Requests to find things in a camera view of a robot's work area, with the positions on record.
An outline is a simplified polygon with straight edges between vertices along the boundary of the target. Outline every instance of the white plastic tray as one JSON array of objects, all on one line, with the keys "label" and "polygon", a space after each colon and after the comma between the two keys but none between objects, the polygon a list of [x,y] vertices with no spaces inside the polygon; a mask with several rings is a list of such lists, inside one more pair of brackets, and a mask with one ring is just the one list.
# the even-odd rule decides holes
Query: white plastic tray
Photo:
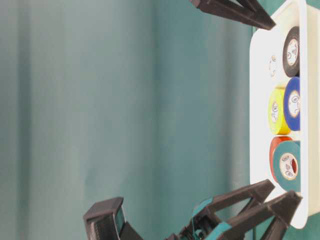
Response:
[{"label": "white plastic tray", "polygon": [[[308,216],[320,212],[320,13],[305,0],[287,0],[272,16],[276,26],[257,30],[250,45],[250,183],[269,179],[276,186],[269,198],[285,191],[272,177],[269,164],[270,143],[268,102],[275,85],[290,80],[283,70],[283,46],[288,32],[300,28],[300,131],[289,136],[300,141],[300,179],[303,197],[291,225],[305,226]],[[271,77],[269,61],[276,56],[277,77]]]}]

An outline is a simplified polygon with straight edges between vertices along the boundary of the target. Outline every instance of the electrical tape roll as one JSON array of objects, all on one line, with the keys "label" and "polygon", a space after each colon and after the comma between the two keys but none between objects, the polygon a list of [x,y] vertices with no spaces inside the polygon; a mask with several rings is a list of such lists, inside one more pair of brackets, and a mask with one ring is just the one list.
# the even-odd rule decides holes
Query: electrical tape roll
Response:
[{"label": "electrical tape roll", "polygon": [[270,162],[270,170],[272,173],[273,179],[277,181],[277,178],[275,176],[275,170],[274,170],[274,153],[278,145],[285,141],[292,141],[292,138],[289,136],[276,136],[272,139],[270,144],[270,150],[269,150],[269,162]]},{"label": "electrical tape roll", "polygon": [[271,132],[275,135],[287,135],[290,128],[284,115],[284,88],[276,88],[271,93],[268,104],[268,122]]},{"label": "electrical tape roll", "polygon": [[299,27],[295,26],[291,28],[288,35],[286,36],[282,62],[285,74],[292,78],[299,76],[300,74],[300,37]]},{"label": "electrical tape roll", "polygon": [[300,141],[281,142],[273,154],[274,175],[285,190],[301,191]]},{"label": "electrical tape roll", "polygon": [[300,131],[300,78],[293,77],[284,92],[283,108],[285,121],[292,131]]}]

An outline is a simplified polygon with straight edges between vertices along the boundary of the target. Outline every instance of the tape roll core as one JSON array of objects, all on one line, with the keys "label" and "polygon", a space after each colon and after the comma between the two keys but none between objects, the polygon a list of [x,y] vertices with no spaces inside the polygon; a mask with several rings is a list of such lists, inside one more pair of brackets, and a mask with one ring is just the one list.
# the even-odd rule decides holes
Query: tape roll core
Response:
[{"label": "tape roll core", "polygon": [[299,27],[291,28],[283,46],[283,69],[285,74],[292,78],[300,74],[300,37]]},{"label": "tape roll core", "polygon": [[298,162],[294,155],[285,152],[279,161],[279,168],[282,176],[287,180],[294,180],[298,175]]},{"label": "tape roll core", "polygon": [[268,105],[268,122],[271,132],[275,135],[287,135],[290,128],[284,114],[285,89],[276,88],[271,93]]}]

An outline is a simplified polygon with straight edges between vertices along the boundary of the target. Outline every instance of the teal curtain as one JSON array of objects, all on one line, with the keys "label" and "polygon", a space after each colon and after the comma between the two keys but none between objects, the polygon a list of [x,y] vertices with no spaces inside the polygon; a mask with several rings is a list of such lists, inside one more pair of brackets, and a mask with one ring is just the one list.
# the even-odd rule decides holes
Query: teal curtain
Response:
[{"label": "teal curtain", "polygon": [[249,184],[250,27],[188,0],[3,0],[0,29],[1,238],[84,240],[123,196],[164,239]]}]

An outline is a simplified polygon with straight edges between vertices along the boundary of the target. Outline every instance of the robotic arm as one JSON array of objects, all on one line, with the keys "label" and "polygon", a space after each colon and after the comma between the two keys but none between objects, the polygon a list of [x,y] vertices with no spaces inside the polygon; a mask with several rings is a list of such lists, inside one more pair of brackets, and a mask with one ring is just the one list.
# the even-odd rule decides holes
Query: robotic arm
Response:
[{"label": "robotic arm", "polygon": [[[274,189],[265,180],[230,193],[210,198],[199,204],[189,224],[178,235],[165,240],[243,240],[245,233],[265,220],[273,220],[262,240],[281,240],[290,226],[301,197],[289,191],[265,202]],[[221,221],[216,212],[249,199],[240,213]],[[95,203],[83,216],[88,240],[143,240],[126,221],[123,198],[117,197]]]},{"label": "robotic arm", "polygon": [[190,0],[202,12],[271,30],[276,24],[257,0]]}]

